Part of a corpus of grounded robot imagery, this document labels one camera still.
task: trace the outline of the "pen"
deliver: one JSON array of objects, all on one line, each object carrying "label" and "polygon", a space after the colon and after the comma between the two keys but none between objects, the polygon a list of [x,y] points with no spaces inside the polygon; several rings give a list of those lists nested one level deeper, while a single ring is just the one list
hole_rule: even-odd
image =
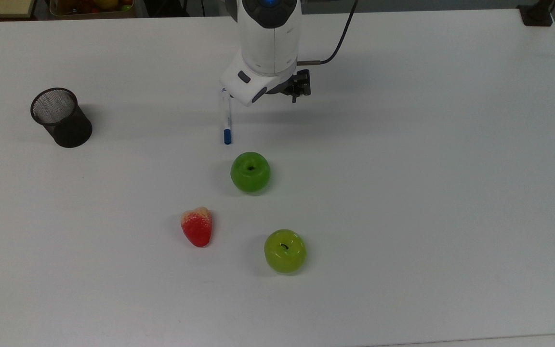
[{"label": "pen", "polygon": [[229,145],[233,141],[231,138],[231,96],[225,88],[222,88],[222,98],[220,100],[220,111],[224,120],[224,144]]}]

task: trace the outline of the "fake fruit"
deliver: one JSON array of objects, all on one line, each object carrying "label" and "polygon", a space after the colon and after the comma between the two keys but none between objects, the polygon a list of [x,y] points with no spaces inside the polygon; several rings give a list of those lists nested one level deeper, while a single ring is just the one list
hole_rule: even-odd
[{"label": "fake fruit", "polygon": [[254,193],[269,183],[271,169],[264,156],[245,152],[235,159],[231,167],[231,180],[245,193]]},{"label": "fake fruit", "polygon": [[199,207],[191,211],[185,211],[181,215],[181,229],[194,246],[204,247],[209,244],[213,222],[211,213],[207,207]]},{"label": "fake fruit", "polygon": [[304,265],[307,254],[304,240],[292,230],[278,230],[264,242],[267,264],[282,274],[298,270]]},{"label": "fake fruit", "polygon": [[119,0],[93,0],[93,3],[103,10],[109,10],[117,7]]}]

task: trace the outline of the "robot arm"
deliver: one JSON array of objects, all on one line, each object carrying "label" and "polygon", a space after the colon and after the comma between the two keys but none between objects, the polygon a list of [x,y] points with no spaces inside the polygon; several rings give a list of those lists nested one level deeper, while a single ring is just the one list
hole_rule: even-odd
[{"label": "robot arm", "polygon": [[[229,9],[233,2],[227,0]],[[293,78],[299,54],[301,2],[236,0],[235,9],[241,48],[220,82],[235,99],[249,106],[265,93],[283,92]]]}]

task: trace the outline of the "pen holder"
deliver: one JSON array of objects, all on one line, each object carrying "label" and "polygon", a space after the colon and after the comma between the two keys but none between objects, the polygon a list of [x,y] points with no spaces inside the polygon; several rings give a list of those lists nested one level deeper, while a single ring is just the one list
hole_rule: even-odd
[{"label": "pen holder", "polygon": [[61,147],[83,145],[93,129],[77,97],[64,88],[51,88],[38,94],[31,103],[31,116]]}]

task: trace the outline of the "green apple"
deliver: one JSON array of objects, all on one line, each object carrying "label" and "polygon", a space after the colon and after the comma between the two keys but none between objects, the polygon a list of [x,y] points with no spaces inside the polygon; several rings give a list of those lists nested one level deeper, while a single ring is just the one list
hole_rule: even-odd
[{"label": "green apple", "polygon": [[304,240],[292,230],[278,230],[264,242],[267,264],[282,274],[298,270],[304,265],[307,254]]},{"label": "green apple", "polygon": [[263,189],[271,176],[269,163],[256,152],[245,152],[235,159],[231,167],[231,179],[245,193]]}]

